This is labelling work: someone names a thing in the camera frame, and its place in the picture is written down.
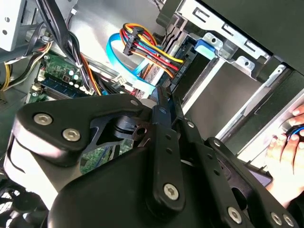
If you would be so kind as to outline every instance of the hand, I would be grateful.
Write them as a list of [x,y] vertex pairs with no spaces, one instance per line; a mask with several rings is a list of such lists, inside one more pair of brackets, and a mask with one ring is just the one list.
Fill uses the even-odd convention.
[[290,125],[294,126],[304,124],[304,104],[296,108],[293,111],[293,115],[295,117],[289,119]]
[[287,208],[290,201],[304,191],[304,142],[299,142],[298,135],[292,135],[287,144],[286,140],[285,134],[272,139],[266,153],[266,164],[274,178],[267,189]]

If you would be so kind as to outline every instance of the blue tab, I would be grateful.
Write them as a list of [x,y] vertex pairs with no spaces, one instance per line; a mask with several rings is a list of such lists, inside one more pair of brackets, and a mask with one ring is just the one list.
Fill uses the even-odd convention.
[[197,52],[201,55],[205,56],[206,58],[212,60],[215,57],[215,48],[210,44],[206,43],[204,40],[199,39],[195,48]]

